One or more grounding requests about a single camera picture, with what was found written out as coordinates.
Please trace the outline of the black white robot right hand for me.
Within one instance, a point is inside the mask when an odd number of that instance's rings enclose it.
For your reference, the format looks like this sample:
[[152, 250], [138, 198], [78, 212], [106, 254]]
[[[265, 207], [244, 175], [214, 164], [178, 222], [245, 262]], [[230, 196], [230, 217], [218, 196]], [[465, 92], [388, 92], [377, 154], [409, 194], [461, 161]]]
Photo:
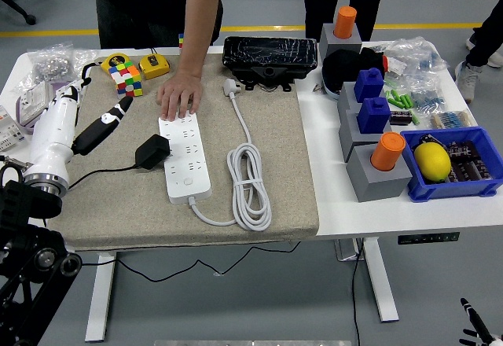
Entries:
[[466, 312], [472, 329], [463, 329], [463, 333], [472, 338], [480, 340], [478, 343], [474, 340], [459, 339], [461, 345], [502, 345], [502, 336], [496, 336], [487, 329], [485, 323], [480, 318], [478, 312], [472, 305], [465, 299], [460, 298], [461, 305]]

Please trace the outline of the person's left hand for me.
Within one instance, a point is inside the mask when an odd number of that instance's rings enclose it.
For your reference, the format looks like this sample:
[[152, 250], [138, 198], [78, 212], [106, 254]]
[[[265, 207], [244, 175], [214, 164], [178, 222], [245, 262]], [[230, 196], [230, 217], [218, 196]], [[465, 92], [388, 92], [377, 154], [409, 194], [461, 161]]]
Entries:
[[157, 90], [156, 103], [160, 106], [160, 118], [173, 121], [177, 115], [194, 114], [200, 107], [203, 87], [200, 75], [177, 72]]

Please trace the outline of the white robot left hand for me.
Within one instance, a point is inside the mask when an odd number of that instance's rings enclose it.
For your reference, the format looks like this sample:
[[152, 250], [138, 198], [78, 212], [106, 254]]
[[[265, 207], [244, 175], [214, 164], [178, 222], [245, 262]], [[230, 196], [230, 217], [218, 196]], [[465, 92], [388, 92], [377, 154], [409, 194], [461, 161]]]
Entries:
[[79, 79], [60, 88], [36, 122], [31, 140], [31, 166], [24, 174], [27, 181], [44, 175], [68, 180], [66, 165], [72, 157], [87, 155], [119, 126], [133, 102], [132, 97], [122, 98], [80, 135], [75, 134], [81, 90], [89, 82]]

